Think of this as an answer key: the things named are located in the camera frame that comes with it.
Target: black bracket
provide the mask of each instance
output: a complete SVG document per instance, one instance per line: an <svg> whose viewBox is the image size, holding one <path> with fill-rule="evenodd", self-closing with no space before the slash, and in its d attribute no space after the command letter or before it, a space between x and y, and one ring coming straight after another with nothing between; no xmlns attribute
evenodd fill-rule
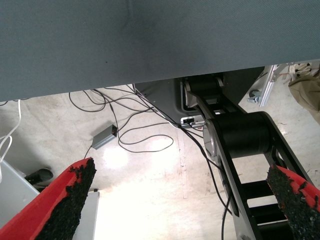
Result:
<svg viewBox="0 0 320 240"><path fill-rule="evenodd" d="M311 182L271 117L262 111L247 113L232 103L222 94L219 78L208 82L189 77L183 85L187 106L197 109L205 119L205 149L221 168L223 187L231 197L237 239L293 239L278 204L248 206L249 199L273 195L267 181L241 183L233 163L234 158L261 154L269 165L276 163Z"/></svg>

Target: gray fabric surface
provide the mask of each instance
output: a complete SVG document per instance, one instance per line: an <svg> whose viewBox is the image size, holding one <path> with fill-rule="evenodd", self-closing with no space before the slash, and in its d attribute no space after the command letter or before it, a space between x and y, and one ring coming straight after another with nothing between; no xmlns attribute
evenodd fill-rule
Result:
<svg viewBox="0 0 320 240"><path fill-rule="evenodd" d="M320 1L0 2L0 101L320 56Z"/></svg>

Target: brown bag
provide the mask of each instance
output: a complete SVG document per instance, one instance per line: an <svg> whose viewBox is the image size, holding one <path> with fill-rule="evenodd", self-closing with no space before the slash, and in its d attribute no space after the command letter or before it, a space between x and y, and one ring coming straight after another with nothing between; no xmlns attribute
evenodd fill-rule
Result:
<svg viewBox="0 0 320 240"><path fill-rule="evenodd" d="M288 86L295 100L320 124L320 79L306 75L291 81Z"/></svg>

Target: concrete floor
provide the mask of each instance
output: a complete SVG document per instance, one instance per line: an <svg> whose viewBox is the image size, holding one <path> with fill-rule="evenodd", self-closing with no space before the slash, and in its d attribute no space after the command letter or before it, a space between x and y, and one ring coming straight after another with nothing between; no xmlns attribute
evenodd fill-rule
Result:
<svg viewBox="0 0 320 240"><path fill-rule="evenodd" d="M118 91L104 90L119 97ZM72 99L86 109L94 109L82 92ZM140 108L137 103L123 104ZM288 84L279 79L266 107L240 105L248 112L266 111L310 175L316 187L319 181L320 126L291 96ZM18 120L16 102L0 107L0 136L7 134ZM113 104L119 124L131 111ZM102 112L87 113L71 105L67 94L50 95L21 101L22 121L13 134L6 160L28 174L49 167L57 176L71 163L84 157L92 137L114 123L107 106ZM128 128L164 120L153 113L135 116ZM140 129L123 140L132 141L149 135L167 134L174 139L168 149L155 153L130 153L113 140L99 150L91 149L96 175L92 188L101 192L96 223L96 240L218 240L221 236L223 207L200 151L182 132L169 124ZM170 143L164 137L153 138L135 150L154 150ZM237 158L242 182L262 180L268 165L261 156ZM233 221L227 216L225 240L236 239Z"/></svg>

